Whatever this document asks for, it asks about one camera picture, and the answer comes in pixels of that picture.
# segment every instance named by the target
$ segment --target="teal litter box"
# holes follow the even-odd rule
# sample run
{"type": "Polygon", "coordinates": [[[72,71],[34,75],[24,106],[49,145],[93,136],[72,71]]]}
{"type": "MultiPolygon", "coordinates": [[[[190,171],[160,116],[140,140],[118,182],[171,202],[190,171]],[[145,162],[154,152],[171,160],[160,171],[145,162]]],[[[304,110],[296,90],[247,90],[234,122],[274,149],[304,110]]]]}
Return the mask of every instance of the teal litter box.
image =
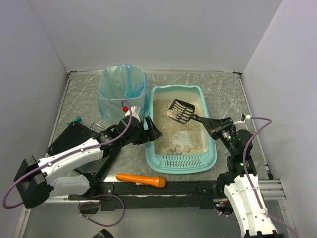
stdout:
{"type": "MultiPolygon", "coordinates": [[[[203,117],[209,118],[204,94],[198,86],[169,85],[155,87],[147,100],[145,116],[150,116],[155,124],[153,101],[157,99],[193,102],[198,105],[203,117]]],[[[154,142],[146,143],[146,158],[152,169],[167,174],[192,174],[202,172],[213,167],[217,161],[215,141],[208,135],[201,125],[204,152],[190,155],[160,155],[155,153],[154,142]]]]}

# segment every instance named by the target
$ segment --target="blue plastic bag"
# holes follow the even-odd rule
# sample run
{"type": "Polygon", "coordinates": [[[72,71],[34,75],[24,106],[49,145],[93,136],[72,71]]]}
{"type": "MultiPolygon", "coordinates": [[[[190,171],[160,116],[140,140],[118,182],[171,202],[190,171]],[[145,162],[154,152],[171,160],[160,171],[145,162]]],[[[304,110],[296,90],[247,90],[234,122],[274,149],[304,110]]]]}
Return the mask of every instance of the blue plastic bag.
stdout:
{"type": "Polygon", "coordinates": [[[139,106],[140,119],[144,119],[145,100],[148,95],[148,78],[144,70],[135,65],[117,65],[104,69],[100,77],[98,107],[102,120],[118,124],[124,118],[121,101],[139,106]]]}

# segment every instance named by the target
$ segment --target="white wall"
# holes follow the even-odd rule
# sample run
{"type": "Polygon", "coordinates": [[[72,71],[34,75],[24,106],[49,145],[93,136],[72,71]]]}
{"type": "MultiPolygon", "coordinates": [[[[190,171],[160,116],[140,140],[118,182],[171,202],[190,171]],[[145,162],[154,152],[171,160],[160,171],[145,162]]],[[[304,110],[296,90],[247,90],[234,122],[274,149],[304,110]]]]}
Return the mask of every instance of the white wall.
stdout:
{"type": "Polygon", "coordinates": [[[284,0],[242,74],[260,135],[301,238],[317,236],[317,1],[284,0]]]}
{"type": "MultiPolygon", "coordinates": [[[[40,158],[52,131],[67,78],[26,0],[0,3],[0,197],[22,160],[40,158]]],[[[20,201],[16,190],[8,204],[20,201]]],[[[15,229],[20,208],[0,208],[1,237],[15,229]]]]}
{"type": "Polygon", "coordinates": [[[28,0],[66,70],[243,72],[281,0],[28,0]]]}

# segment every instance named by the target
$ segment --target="marble table surface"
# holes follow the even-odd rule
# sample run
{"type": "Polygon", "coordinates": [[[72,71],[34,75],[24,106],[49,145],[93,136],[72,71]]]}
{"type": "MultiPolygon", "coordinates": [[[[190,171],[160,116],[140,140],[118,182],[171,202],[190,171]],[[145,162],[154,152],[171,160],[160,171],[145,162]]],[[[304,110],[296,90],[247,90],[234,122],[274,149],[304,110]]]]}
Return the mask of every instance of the marble table surface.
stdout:
{"type": "MultiPolygon", "coordinates": [[[[242,90],[240,78],[235,73],[208,72],[147,72],[149,92],[155,86],[170,84],[198,85],[204,92],[211,118],[232,117],[238,120],[241,114],[249,114],[248,105],[242,90]]],[[[80,116],[86,126],[96,122],[108,126],[101,121],[98,110],[98,73],[71,73],[69,84],[62,104],[53,139],[55,140],[67,127],[67,122],[80,116]]],[[[252,121],[246,122],[250,132],[254,132],[252,121]]],[[[154,171],[147,163],[144,145],[128,145],[121,149],[118,157],[107,170],[105,181],[116,181],[118,173],[144,176],[162,176],[169,181],[216,180],[220,173],[228,171],[227,156],[229,153],[220,140],[216,141],[217,162],[211,169],[190,175],[171,175],[154,171]]],[[[268,179],[266,166],[258,138],[253,142],[251,155],[258,172],[259,179],[268,179]]]]}

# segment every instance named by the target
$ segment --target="black slotted scoop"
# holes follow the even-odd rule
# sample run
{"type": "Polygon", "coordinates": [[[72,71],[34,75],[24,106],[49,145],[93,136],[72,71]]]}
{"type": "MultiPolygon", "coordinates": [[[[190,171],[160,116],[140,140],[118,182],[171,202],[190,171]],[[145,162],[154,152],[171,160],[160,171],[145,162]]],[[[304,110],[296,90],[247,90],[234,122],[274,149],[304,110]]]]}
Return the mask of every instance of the black slotted scoop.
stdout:
{"type": "Polygon", "coordinates": [[[194,105],[175,99],[168,108],[166,115],[181,124],[186,124],[193,118],[194,113],[194,105]]]}

